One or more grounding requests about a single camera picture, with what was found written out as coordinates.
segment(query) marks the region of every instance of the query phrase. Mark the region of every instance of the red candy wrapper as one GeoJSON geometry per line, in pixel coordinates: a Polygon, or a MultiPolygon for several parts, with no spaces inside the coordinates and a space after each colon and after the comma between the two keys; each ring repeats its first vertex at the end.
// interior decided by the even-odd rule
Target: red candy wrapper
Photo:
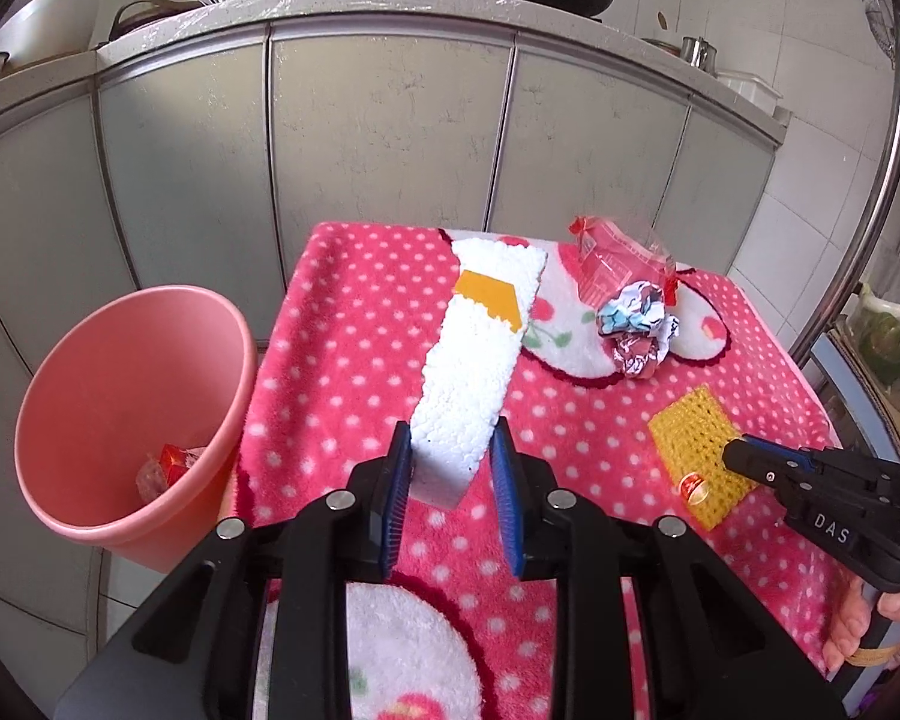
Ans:
{"type": "MultiPolygon", "coordinates": [[[[640,226],[631,223],[629,227],[640,226]]],[[[677,266],[649,225],[634,240],[608,218],[577,217],[569,230],[577,238],[581,276],[580,300],[600,309],[635,281],[663,290],[664,304],[677,303],[677,266]]]]}
{"type": "Polygon", "coordinates": [[[180,481],[203,454],[205,446],[181,449],[167,443],[160,451],[160,459],[149,456],[137,473],[137,491],[145,504],[151,503],[180,481]]]}

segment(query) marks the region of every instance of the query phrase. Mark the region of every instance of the metal pot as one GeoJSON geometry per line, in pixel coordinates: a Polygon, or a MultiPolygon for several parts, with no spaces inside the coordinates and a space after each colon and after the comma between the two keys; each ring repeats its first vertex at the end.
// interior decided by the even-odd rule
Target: metal pot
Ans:
{"type": "Polygon", "coordinates": [[[685,37],[680,49],[680,59],[689,62],[693,67],[716,76],[717,50],[703,38],[685,37]]]}

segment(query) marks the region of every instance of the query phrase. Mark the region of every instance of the clear plastic bag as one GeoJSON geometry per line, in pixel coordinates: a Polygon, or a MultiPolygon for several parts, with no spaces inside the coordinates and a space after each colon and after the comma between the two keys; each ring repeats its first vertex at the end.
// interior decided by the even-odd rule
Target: clear plastic bag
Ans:
{"type": "Polygon", "coordinates": [[[577,217],[569,229],[577,239],[582,302],[600,309],[626,285],[648,281],[663,291],[666,305],[676,304],[677,266],[650,225],[631,220],[625,232],[609,218],[577,217]]]}

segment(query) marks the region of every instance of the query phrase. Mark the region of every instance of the white bowl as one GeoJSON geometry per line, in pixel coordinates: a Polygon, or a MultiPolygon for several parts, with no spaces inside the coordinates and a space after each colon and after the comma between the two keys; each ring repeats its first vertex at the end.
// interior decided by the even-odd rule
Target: white bowl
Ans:
{"type": "Polygon", "coordinates": [[[0,52],[21,68],[65,53],[85,52],[100,0],[31,0],[0,27],[0,52]]]}

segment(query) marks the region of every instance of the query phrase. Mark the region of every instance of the cabinet door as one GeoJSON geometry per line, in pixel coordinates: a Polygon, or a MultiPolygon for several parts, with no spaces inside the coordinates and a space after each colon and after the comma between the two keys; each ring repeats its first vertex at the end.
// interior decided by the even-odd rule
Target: cabinet door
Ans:
{"type": "Polygon", "coordinates": [[[0,318],[31,370],[132,292],[82,95],[0,136],[0,318]]]}
{"type": "Polygon", "coordinates": [[[651,223],[686,110],[631,81],[519,50],[490,229],[568,240],[578,214],[651,223]]]}
{"type": "Polygon", "coordinates": [[[754,217],[772,162],[769,145],[692,111],[653,225],[674,257],[725,274],[754,217]]]}
{"type": "MultiPolygon", "coordinates": [[[[40,322],[34,315],[33,322],[40,322]]],[[[32,514],[17,485],[13,430],[29,376],[0,327],[0,597],[72,631],[87,631],[94,561],[89,547],[65,541],[32,514]]]]}
{"type": "Polygon", "coordinates": [[[274,44],[286,262],[322,220],[484,224],[509,47],[335,35],[274,44]]]}
{"type": "Polygon", "coordinates": [[[230,298],[269,338],[283,284],[263,109],[263,45],[101,89],[103,138],[141,285],[230,298]]]}

